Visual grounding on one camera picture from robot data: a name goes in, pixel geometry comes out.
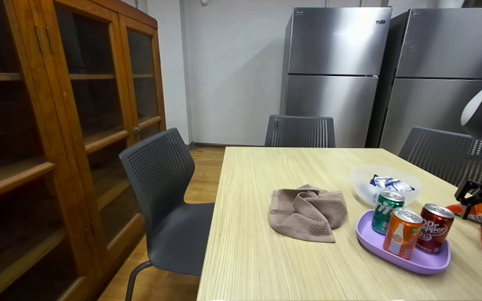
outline drink can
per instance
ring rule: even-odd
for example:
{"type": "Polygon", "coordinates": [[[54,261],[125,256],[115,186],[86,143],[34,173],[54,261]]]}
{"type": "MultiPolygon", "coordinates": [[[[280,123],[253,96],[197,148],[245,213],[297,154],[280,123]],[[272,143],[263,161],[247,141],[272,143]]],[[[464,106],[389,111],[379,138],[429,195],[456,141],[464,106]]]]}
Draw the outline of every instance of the drink can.
{"type": "Polygon", "coordinates": [[[426,205],[422,218],[424,230],[417,248],[426,253],[439,255],[446,236],[454,225],[454,213],[438,205],[426,205]]]}
{"type": "Polygon", "coordinates": [[[422,216],[404,208],[392,213],[384,250],[404,260],[411,260],[424,226],[422,216]]]}
{"type": "Polygon", "coordinates": [[[376,233],[386,236],[389,231],[391,215],[396,208],[404,208],[406,198],[396,191],[384,191],[379,195],[377,208],[372,221],[376,233]]]}

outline cloth napkin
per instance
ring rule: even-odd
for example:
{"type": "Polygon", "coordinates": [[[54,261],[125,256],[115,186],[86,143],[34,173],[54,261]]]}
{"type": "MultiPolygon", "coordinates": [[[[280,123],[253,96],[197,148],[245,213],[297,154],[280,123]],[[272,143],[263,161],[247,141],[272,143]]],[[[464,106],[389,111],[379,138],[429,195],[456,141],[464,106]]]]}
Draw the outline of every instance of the cloth napkin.
{"type": "Polygon", "coordinates": [[[273,193],[270,226],[284,236],[335,243],[332,230],[340,228],[345,220],[347,208],[339,191],[304,186],[273,193]]]}

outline purple plate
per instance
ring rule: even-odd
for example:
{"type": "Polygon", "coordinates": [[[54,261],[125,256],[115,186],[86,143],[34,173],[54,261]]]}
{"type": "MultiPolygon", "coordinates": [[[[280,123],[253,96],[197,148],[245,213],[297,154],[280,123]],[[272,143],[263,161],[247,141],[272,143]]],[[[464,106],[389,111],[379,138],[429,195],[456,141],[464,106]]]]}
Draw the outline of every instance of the purple plate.
{"type": "Polygon", "coordinates": [[[411,261],[399,258],[382,248],[386,236],[376,233],[372,230],[374,211],[367,211],[359,225],[357,225],[357,236],[361,245],[369,250],[371,253],[377,255],[379,258],[409,270],[416,275],[438,275],[448,270],[449,263],[453,261],[453,251],[448,243],[444,243],[441,255],[429,255],[421,250],[414,250],[411,261]]]}

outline wooden table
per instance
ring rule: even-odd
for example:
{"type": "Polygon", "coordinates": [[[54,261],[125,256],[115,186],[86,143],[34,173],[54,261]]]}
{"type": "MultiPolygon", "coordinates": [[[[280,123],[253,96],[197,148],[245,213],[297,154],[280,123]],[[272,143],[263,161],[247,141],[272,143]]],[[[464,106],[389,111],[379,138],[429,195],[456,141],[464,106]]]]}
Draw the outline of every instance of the wooden table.
{"type": "Polygon", "coordinates": [[[426,203],[456,203],[456,188],[382,149],[228,148],[198,300],[482,300],[479,226],[456,220],[453,263],[436,276],[417,276],[364,250],[357,221],[371,208],[352,191],[364,164],[402,169],[422,183],[426,203]],[[277,235],[268,225],[272,193],[319,186],[342,191],[349,221],[337,245],[277,235]]]}

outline wooden cabinet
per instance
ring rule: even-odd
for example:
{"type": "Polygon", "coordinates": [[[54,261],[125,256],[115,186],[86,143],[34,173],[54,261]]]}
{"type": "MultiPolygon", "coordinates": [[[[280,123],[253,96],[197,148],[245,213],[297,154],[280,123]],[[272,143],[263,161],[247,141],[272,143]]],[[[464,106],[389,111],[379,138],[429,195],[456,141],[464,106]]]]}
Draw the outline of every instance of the wooden cabinet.
{"type": "Polygon", "coordinates": [[[0,300],[93,300],[143,238],[120,153],[165,131],[158,24],[0,0],[0,300]]]}

